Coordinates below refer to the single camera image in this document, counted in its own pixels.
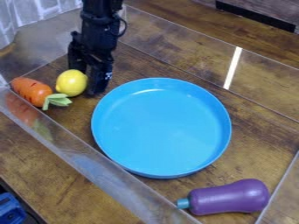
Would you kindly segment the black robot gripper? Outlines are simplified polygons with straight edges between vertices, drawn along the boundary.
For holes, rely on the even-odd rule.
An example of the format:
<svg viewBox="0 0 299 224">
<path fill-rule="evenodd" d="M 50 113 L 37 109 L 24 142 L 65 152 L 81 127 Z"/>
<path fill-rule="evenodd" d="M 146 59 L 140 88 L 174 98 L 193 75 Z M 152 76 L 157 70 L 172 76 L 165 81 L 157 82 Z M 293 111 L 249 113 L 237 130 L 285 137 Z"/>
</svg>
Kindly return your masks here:
<svg viewBox="0 0 299 224">
<path fill-rule="evenodd" d="M 126 21 L 118 16 L 124 0 L 81 0 L 81 29 L 70 33 L 68 48 L 69 69 L 88 75 L 88 95 L 97 95 L 106 89 L 112 78 L 112 51 L 117 47 L 117 39 L 125 31 L 120 31 L 120 23 Z"/>
</svg>

